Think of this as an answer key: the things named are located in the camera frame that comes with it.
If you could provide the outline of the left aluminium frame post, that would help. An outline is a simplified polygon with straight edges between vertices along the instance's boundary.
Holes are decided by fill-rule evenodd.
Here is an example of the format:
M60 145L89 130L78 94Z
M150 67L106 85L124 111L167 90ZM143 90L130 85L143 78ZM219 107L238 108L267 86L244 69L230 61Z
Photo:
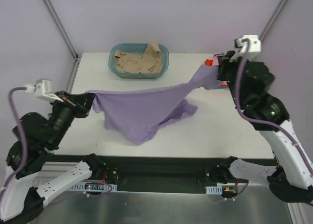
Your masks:
M57 11L55 10L51 0L42 0L45 8L47 9L48 13L50 14L54 24L56 25L56 28L58 32L61 35L61 38L63 39L64 43L66 44L67 49L69 50L71 56L74 58L74 61L77 61L79 58L78 53L76 52L58 14Z

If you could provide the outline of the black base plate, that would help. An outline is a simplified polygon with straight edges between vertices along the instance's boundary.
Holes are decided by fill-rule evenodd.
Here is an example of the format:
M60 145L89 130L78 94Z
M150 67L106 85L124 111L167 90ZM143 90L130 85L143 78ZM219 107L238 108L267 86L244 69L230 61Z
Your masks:
M99 177L118 191L204 194L212 185L211 170L225 158L101 156L105 170Z

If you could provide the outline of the purple t shirt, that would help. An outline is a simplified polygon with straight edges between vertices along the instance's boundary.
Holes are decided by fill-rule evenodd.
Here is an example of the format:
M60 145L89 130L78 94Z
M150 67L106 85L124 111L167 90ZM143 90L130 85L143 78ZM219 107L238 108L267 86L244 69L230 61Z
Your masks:
M127 140L141 145L160 128L192 117L198 107L185 98L195 89L211 90L221 84L218 65L201 65L187 83L137 91L90 90L92 108L104 114L104 127L119 131Z

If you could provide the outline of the blue folded t shirt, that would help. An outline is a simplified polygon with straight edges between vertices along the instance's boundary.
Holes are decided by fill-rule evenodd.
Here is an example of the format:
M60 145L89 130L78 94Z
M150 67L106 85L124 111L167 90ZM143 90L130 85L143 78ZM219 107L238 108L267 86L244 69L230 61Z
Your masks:
M228 89L227 85L219 85L219 86L213 88L213 90L225 90L225 89Z

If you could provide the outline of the aluminium frame post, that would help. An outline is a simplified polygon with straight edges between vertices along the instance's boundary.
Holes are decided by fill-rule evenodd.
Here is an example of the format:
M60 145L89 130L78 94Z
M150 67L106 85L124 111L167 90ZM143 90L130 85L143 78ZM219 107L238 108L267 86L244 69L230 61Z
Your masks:
M63 39L64 43L66 44L67 49L69 50L71 56L74 58L74 61L77 61L79 58L78 53L76 52L58 14L57 11L55 10L51 0L42 0L45 8L47 9L48 13L50 14L54 24L56 25L56 28L58 32L61 35L61 38Z
M279 0L276 8L274 9L272 15L270 16L269 20L267 21L265 27L263 28L259 40L261 44L267 39L268 34L270 33L271 29L274 27L275 23L279 19L280 15L282 14L283 10L287 6L290 0Z

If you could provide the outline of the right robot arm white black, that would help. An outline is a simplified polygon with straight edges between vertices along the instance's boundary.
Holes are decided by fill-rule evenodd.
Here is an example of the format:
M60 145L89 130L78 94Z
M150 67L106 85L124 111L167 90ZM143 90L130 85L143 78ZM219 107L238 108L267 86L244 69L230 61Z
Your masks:
M272 194L287 203L313 203L313 163L299 142L284 104L268 93L275 77L263 62L242 59L231 61L235 55L215 55L218 80L226 82L235 108L270 145L277 166L263 166L237 157L227 158L210 171L215 182L228 183L245 179L268 187Z

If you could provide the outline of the right aluminium frame post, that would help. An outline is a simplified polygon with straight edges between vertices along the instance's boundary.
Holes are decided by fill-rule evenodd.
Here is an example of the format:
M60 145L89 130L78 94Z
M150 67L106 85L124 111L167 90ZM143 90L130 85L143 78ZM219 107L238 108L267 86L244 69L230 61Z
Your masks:
M275 23L279 19L280 15L282 14L283 10L287 6L290 0L279 0L276 8L274 9L272 15L270 16L269 20L267 21L265 27L263 28L259 40L261 44L267 39L268 34L270 33L271 29L274 27Z

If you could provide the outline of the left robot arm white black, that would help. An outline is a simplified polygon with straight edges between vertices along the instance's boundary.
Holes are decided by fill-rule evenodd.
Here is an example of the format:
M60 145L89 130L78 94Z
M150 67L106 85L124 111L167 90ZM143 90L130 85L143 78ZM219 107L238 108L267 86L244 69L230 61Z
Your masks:
M96 154L84 156L70 171L56 179L33 187L34 178L51 158L50 151L59 144L76 118L86 118L91 110L95 94L54 93L52 112L44 118L37 112L29 112L17 118L12 132L17 141L6 159L6 181L0 191L0 222L2 224L26 224L37 218L43 209L72 185L85 179L101 180L105 165Z

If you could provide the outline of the pink folded t shirt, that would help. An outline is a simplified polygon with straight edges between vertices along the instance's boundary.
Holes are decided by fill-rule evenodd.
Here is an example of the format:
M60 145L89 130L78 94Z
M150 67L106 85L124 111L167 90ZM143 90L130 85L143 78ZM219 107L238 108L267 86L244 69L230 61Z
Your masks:
M221 54L214 54L213 59L212 59L212 65L213 66L219 65L219 61L218 61L219 57L221 57Z

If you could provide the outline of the teal plastic basket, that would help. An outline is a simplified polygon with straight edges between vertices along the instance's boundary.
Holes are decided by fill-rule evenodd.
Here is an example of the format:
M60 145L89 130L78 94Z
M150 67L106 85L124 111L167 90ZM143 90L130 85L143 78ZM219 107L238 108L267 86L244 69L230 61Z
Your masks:
M115 75L121 78L139 78L139 79L155 79L159 78L163 75L163 73L167 70L169 65L169 52L168 49L159 44L160 50L161 50L161 56L162 56L162 63L163 68L160 73L157 74L132 74L132 73L120 73L116 70L116 63L114 58L114 53L119 49L122 52L129 52L129 53L139 53L140 55L143 55L145 49L147 48L148 44L118 44L116 45L110 53L109 57L109 69L112 71Z

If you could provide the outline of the beige t shirt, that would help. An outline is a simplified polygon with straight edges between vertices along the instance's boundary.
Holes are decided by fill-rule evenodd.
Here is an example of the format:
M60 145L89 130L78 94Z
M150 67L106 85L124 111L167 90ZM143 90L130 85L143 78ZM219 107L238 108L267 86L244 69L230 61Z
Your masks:
M116 70L120 73L157 74L163 68L161 50L158 43L149 43L143 55L117 50L114 53Z

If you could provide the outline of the orange folded t shirt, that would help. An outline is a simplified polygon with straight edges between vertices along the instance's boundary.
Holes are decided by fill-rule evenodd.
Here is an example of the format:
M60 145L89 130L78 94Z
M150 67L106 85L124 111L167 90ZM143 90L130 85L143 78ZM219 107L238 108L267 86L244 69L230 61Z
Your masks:
M213 65L213 60L212 59L207 59L204 64L210 67L210 66Z

